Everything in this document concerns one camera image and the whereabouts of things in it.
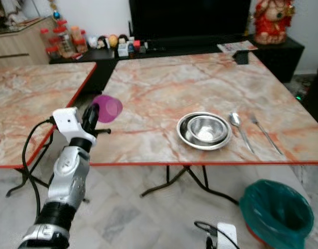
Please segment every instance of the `fork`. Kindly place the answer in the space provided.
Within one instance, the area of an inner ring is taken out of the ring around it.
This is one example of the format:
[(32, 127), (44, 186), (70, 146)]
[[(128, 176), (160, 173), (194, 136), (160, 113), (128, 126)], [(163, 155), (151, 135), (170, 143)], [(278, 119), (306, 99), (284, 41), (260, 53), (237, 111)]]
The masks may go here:
[(270, 138), (270, 136), (268, 135), (268, 133), (264, 130), (264, 128), (260, 125), (259, 121), (257, 120), (256, 116), (252, 113), (250, 115), (250, 119), (252, 121), (252, 123), (254, 123), (255, 125), (257, 125), (259, 127), (259, 129), (263, 132), (263, 134), (266, 136), (266, 138), (268, 139), (268, 141), (273, 145), (273, 147), (278, 151), (278, 153), (280, 153), (280, 155), (283, 155), (283, 153), (280, 151), (280, 149), (277, 147), (277, 145), (273, 142), (273, 140)]

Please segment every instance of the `tv stand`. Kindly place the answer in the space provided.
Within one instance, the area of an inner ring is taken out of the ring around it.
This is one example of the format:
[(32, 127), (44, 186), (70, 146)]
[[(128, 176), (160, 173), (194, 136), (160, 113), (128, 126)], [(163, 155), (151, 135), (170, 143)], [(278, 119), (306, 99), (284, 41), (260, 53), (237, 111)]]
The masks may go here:
[[(254, 42), (253, 36), (248, 39), (258, 47), (252, 51), (261, 62), (279, 79), (280, 82), (290, 82), (296, 66), (304, 50), (304, 46), (287, 39), (286, 43), (279, 45), (260, 45)], [(216, 44), (204, 46), (169, 46), (165, 50), (151, 50), (148, 53), (136, 54), (134, 59), (144, 59), (153, 57), (183, 56), (187, 54), (220, 53), (221, 50)], [(128, 60), (129, 57), (119, 58), (113, 50), (89, 50), (78, 61), (72, 59), (51, 60), (50, 64), (72, 63), (72, 62), (96, 62), (97, 68), (92, 77), (83, 88), (83, 92), (101, 93), (104, 90), (117, 62)]]
[(174, 50), (181, 47), (188, 49), (196, 47), (212, 47), (222, 43), (235, 43), (247, 40), (247, 37), (242, 35), (213, 35), (213, 36), (185, 36), (185, 37), (172, 37), (147, 40), (149, 49)]

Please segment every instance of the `folding table leg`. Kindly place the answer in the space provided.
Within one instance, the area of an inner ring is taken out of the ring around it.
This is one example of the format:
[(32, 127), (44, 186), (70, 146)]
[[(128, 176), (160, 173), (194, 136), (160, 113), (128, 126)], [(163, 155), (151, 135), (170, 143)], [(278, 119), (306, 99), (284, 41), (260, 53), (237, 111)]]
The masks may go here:
[[(37, 165), (39, 164), (39, 162), (41, 161), (42, 157), (44, 156), (44, 154), (46, 153), (46, 151), (48, 150), (49, 146), (51, 145), (51, 143), (53, 142), (53, 133), (50, 135), (49, 137), (49, 141), (47, 144), (45, 144), (43, 146), (43, 151), (41, 152), (41, 154), (39, 155), (38, 159), (35, 161), (35, 163), (33, 164), (32, 168), (30, 169), (30, 174), (32, 175), (32, 172), (34, 171), (34, 169), (37, 167)], [(11, 190), (9, 190), (7, 192), (7, 195), (6, 197), (10, 197), (11, 193), (17, 189), (20, 189), (21, 187), (23, 187), (28, 179), (28, 177), (26, 176), (26, 173), (24, 171), (24, 169), (16, 169), (18, 172), (20, 172), (22, 174), (22, 183), (15, 187), (15, 188), (12, 188)], [(43, 181), (41, 181), (40, 179), (38, 179), (37, 177), (35, 176), (32, 176), (33, 180), (37, 183), (39, 183), (40, 185), (48, 188), (48, 184), (47, 183), (44, 183)]]
[(166, 179), (167, 179), (167, 183), (146, 190), (145, 192), (143, 192), (143, 193), (140, 195), (140, 197), (144, 197), (145, 195), (148, 195), (149, 193), (152, 193), (152, 192), (157, 191), (157, 190), (159, 190), (159, 189), (169, 187), (169, 186), (172, 185), (175, 181), (177, 181), (185, 172), (186, 172), (186, 169), (183, 168), (183, 169), (182, 169), (181, 171), (179, 171), (178, 174), (175, 175), (174, 178), (172, 178), (171, 181), (170, 181), (170, 180), (169, 180), (169, 165), (167, 165), (167, 168), (166, 168), (166, 173), (167, 173)]
[(208, 180), (207, 180), (207, 173), (206, 173), (206, 168), (205, 166), (203, 165), (202, 166), (202, 169), (203, 169), (203, 173), (204, 173), (204, 179), (205, 179), (205, 185), (204, 186), (201, 181), (197, 178), (197, 176), (195, 175), (195, 173), (190, 169), (190, 166), (186, 167), (184, 166), (184, 168), (186, 169), (186, 171), (191, 175), (191, 177), (195, 180), (195, 182), (198, 184), (199, 187), (201, 187), (203, 190), (205, 190), (206, 192), (208, 193), (211, 193), (213, 195), (216, 195), (216, 196), (220, 196), (220, 197), (223, 197), (229, 201), (231, 201), (232, 203), (234, 203), (235, 205), (239, 205), (239, 202), (237, 200), (235, 200), (234, 198), (226, 195), (225, 193), (221, 193), (221, 192), (218, 192), (218, 191), (215, 191), (215, 190), (212, 190), (208, 187)]
[(144, 196), (148, 195), (149, 193), (152, 193), (154, 191), (160, 190), (162, 188), (169, 187), (170, 185), (175, 183), (185, 172), (188, 172), (191, 175), (191, 177), (195, 180), (195, 182), (198, 184), (198, 186), (201, 187), (206, 192), (211, 193), (211, 194), (216, 195), (216, 196), (223, 197), (223, 198), (231, 201), (235, 205), (239, 205), (239, 202), (237, 200), (235, 200), (234, 198), (232, 198), (232, 197), (230, 197), (230, 196), (228, 196), (228, 195), (226, 195), (224, 193), (221, 193), (221, 192), (214, 191), (214, 190), (210, 189), (205, 165), (202, 166), (202, 171), (203, 171), (203, 175), (204, 175), (205, 185), (203, 185), (201, 183), (201, 181), (197, 178), (195, 173), (191, 170), (191, 166), (190, 165), (183, 165), (183, 169), (180, 170), (178, 172), (178, 174), (174, 178), (172, 178), (171, 181), (170, 181), (170, 179), (169, 179), (169, 177), (170, 177), (169, 165), (167, 165), (167, 168), (166, 168), (166, 180), (167, 180), (167, 183), (146, 190), (145, 192), (143, 192), (140, 195), (140, 197), (144, 197)]

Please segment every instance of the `plastic cup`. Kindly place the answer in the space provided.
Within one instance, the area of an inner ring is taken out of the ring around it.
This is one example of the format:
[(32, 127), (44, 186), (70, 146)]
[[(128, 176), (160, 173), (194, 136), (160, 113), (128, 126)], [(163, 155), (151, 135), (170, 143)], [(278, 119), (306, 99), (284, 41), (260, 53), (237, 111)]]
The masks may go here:
[(123, 105), (122, 103), (111, 96), (101, 95), (96, 97), (93, 100), (93, 104), (98, 104), (99, 109), (99, 118), (98, 120), (101, 123), (110, 123), (122, 112)]

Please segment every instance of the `teal trash bin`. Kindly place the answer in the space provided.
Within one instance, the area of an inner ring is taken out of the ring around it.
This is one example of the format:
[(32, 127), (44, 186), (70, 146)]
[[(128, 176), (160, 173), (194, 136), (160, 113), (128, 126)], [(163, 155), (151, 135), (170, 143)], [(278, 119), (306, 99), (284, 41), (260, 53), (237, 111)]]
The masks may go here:
[(246, 225), (253, 235), (276, 249), (304, 249), (314, 216), (307, 200), (282, 183), (259, 180), (240, 200)]

